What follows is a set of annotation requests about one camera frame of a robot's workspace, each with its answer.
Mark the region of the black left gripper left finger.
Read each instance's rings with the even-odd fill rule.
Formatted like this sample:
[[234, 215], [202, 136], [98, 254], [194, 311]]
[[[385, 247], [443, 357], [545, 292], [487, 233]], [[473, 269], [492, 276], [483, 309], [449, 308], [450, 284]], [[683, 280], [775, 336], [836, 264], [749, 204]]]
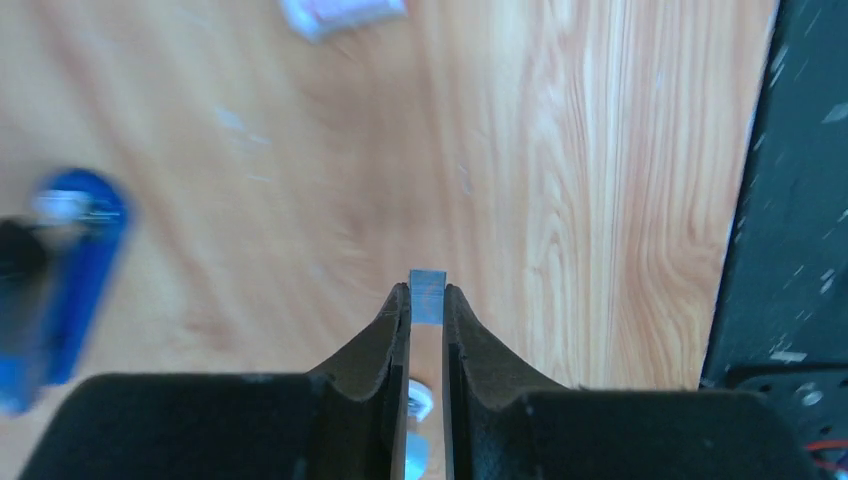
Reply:
[[64, 400], [25, 479], [400, 479], [410, 298], [303, 373], [103, 374]]

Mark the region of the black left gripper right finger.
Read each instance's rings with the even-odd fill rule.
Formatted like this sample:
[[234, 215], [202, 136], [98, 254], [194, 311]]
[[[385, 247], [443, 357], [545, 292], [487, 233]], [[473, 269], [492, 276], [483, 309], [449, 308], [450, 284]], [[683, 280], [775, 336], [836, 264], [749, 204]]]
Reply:
[[805, 452], [764, 401], [710, 390], [570, 389], [444, 293], [451, 479], [801, 479]]

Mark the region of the blue black stapler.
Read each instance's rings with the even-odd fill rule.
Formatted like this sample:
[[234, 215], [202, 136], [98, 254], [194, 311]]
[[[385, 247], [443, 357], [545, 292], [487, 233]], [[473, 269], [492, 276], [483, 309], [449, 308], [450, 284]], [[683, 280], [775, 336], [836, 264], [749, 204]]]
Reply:
[[2, 413], [72, 378], [131, 224], [121, 189], [81, 168], [44, 178], [30, 216], [2, 217]]

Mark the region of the red white staple box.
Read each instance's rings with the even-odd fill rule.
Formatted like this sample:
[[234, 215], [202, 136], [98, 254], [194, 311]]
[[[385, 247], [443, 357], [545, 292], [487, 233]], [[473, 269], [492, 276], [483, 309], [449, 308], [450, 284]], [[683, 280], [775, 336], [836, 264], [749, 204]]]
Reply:
[[291, 29], [311, 43], [408, 13], [404, 0], [281, 0], [279, 6]]

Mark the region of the grey staple strip piece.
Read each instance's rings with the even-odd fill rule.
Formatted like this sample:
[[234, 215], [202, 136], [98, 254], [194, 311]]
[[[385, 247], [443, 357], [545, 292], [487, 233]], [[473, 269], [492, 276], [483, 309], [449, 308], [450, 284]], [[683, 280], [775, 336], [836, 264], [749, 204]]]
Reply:
[[414, 269], [409, 272], [412, 324], [443, 325], [446, 285], [445, 271]]

